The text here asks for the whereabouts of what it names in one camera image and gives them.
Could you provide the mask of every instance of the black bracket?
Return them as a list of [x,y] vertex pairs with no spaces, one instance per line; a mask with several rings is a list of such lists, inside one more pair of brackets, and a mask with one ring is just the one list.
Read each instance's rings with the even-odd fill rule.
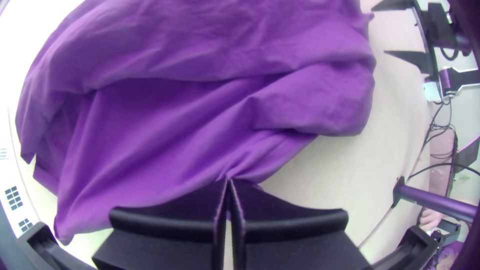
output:
[[[99,270],[222,270],[228,212],[235,270],[419,269],[438,246],[413,227],[399,249],[371,266],[345,234],[344,210],[300,207],[246,181],[222,180],[161,205],[112,209],[114,230],[93,262]],[[40,270],[92,269],[61,249],[44,224],[19,242]]]

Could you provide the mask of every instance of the person's hand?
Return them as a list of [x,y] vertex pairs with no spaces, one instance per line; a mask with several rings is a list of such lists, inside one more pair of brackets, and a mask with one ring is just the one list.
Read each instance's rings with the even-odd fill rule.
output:
[[433,211],[432,209],[425,209],[423,213],[421,213],[420,229],[425,232],[431,231],[440,224],[444,217],[445,215],[442,213]]

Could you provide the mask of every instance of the purple cloth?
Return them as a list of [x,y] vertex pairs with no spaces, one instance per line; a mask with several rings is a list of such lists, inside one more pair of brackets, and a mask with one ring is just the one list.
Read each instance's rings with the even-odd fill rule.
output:
[[367,123],[375,59],[356,0],[86,0],[26,77],[16,126],[58,196],[55,235],[223,178],[264,181]]
[[464,243],[455,241],[442,247],[438,258],[430,258],[423,270],[450,270],[463,246]]

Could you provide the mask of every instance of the black spike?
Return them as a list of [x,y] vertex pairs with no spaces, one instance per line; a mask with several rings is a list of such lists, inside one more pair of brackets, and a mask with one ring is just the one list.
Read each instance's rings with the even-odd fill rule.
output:
[[417,66],[422,74],[432,76],[434,73],[432,59],[428,53],[402,50],[386,50],[385,53]]
[[402,11],[414,6],[415,0],[383,0],[376,4],[371,11]]

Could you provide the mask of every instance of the finger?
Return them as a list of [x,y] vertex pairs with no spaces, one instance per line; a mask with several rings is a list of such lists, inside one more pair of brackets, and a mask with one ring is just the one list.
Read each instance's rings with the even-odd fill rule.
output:
[[425,211],[423,211],[423,213],[421,213],[421,216],[422,217],[426,217],[428,215],[431,215],[433,214],[435,211],[433,211],[432,209],[426,209]]
[[425,225],[427,223],[433,222],[437,219],[435,215],[429,215],[420,218],[420,225]]
[[424,231],[431,231],[431,230],[435,229],[438,225],[439,225],[439,221],[434,220],[434,221],[429,222],[429,223],[427,223],[423,226],[420,226],[420,229],[422,229]]
[[425,224],[425,225],[423,225],[423,226],[420,226],[420,229],[421,229],[422,231],[427,232],[427,231],[431,231],[431,230],[434,229],[435,227],[436,227],[436,226],[435,226],[433,223],[428,223],[428,224]]

